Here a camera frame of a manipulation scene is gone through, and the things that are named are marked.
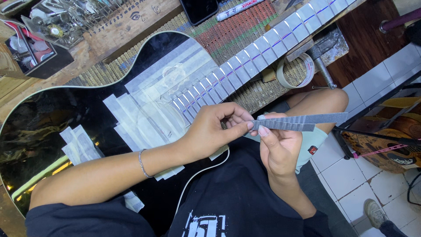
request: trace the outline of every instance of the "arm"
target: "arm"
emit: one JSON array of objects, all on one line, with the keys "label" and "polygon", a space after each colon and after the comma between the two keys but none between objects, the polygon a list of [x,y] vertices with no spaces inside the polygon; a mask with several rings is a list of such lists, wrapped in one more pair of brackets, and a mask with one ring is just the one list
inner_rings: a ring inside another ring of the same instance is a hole
[{"label": "arm", "polygon": [[[204,106],[178,141],[142,152],[145,172],[153,176],[171,167],[206,158],[251,129],[253,123],[249,120],[252,119],[235,103]],[[231,121],[230,128],[223,130],[221,120]],[[91,160],[40,181],[32,191],[29,209],[53,203],[93,204],[114,197],[146,179],[138,154],[132,152]]]},{"label": "arm", "polygon": [[[270,113],[267,119],[286,117],[283,113]],[[298,154],[303,140],[301,132],[268,129],[260,126],[260,156],[268,172],[272,191],[290,205],[303,219],[316,213],[308,197],[301,190],[295,175]]]}]

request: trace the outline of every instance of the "white marker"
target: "white marker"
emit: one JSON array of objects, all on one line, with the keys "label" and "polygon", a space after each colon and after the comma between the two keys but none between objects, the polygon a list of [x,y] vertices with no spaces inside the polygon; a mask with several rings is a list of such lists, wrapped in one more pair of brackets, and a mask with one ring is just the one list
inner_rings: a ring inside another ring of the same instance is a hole
[{"label": "white marker", "polygon": [[261,3],[263,1],[264,0],[249,0],[247,2],[243,2],[243,3],[241,3],[237,6],[229,9],[229,10],[221,12],[220,14],[218,14],[216,16],[216,19],[218,21],[223,21],[223,20],[227,19],[228,17],[233,16],[233,15],[235,15],[235,14],[237,14],[237,13],[239,13],[239,12],[245,10],[245,9],[251,8],[252,6],[256,5],[257,3]]}]

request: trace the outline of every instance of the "knee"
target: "knee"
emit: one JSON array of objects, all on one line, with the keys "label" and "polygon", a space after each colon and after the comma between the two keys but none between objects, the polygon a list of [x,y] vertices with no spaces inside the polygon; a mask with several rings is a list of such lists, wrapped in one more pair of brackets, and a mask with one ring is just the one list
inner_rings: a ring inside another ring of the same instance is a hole
[{"label": "knee", "polygon": [[334,110],[337,112],[344,112],[348,106],[348,94],[339,88],[334,90],[326,89],[325,92],[327,93],[327,98],[329,98],[331,106],[333,106]]}]

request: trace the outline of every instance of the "black t-shirt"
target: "black t-shirt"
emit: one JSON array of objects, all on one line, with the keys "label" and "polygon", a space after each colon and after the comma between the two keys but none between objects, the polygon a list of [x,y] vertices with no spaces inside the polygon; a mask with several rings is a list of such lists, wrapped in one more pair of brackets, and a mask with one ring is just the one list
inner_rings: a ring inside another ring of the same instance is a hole
[{"label": "black t-shirt", "polygon": [[[169,237],[331,236],[322,212],[303,220],[269,186],[259,143],[239,138],[230,157],[196,180],[180,206]],[[148,222],[127,209],[123,197],[110,202],[31,209],[25,222],[29,237],[154,236]]]}]

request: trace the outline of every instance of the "black guitar body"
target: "black guitar body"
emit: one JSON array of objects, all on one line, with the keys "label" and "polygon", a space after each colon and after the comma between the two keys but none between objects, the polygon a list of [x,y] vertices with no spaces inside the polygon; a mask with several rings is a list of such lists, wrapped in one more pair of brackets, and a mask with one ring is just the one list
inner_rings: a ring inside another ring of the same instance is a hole
[{"label": "black guitar body", "polygon": [[[12,197],[16,190],[65,155],[61,149],[66,142],[59,133],[67,127],[74,129],[82,125],[104,156],[132,152],[115,131],[118,121],[103,100],[112,94],[119,97],[127,93],[125,84],[187,39],[188,36],[178,32],[158,33],[142,46],[131,70],[118,82],[92,88],[61,86],[46,89],[16,106],[0,133],[0,175],[9,195]],[[145,204],[139,213],[151,224],[157,236],[164,234],[171,225],[188,179],[225,157],[226,152],[212,162],[203,159],[187,164],[184,170],[167,180],[151,178],[131,188]],[[30,201],[31,190],[28,189],[18,194],[19,200],[17,197],[12,199],[24,216]]]}]

